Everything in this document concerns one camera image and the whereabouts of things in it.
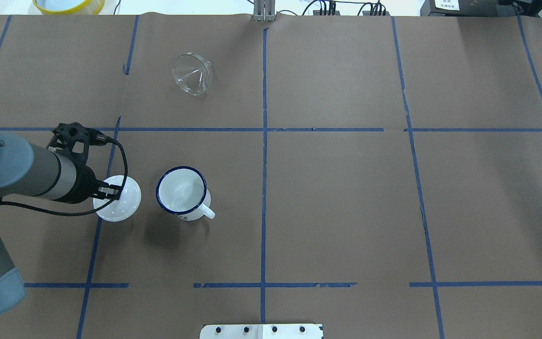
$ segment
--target white label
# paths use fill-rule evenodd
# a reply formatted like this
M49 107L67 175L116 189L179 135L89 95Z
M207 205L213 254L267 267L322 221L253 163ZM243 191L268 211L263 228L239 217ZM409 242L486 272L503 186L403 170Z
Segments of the white label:
M438 8L448 9L450 11L459 10L459 0L434 0L434 5Z

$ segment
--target white bracket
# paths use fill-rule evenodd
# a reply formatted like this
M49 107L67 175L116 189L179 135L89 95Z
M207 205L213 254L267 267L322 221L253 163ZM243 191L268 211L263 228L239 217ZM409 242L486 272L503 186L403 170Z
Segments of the white bracket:
M200 331L200 339L323 339L323 325L207 325Z
M254 21L275 21L275 0L253 0Z

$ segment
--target clear glass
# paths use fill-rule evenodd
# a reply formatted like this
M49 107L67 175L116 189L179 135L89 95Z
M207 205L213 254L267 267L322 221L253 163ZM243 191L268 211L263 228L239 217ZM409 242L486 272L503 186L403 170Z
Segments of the clear glass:
M179 88L191 95L202 95L213 82L210 62L196 53L185 53L172 63L173 77Z

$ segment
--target gray metal bracket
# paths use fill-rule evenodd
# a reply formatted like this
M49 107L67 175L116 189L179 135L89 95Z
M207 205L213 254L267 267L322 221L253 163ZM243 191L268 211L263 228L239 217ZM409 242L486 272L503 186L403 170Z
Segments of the gray metal bracket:
M275 0L253 0L254 21L275 21Z

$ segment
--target mug handle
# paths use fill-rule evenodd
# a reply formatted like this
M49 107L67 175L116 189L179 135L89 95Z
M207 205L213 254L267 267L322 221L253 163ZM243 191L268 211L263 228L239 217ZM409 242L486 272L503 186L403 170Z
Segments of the mug handle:
M206 215L209 219L214 219L215 218L216 214L213 212L213 210L208 208L208 206L206 206L205 204L200 205L200 207L198 207L198 209L202 213L204 213L204 215Z

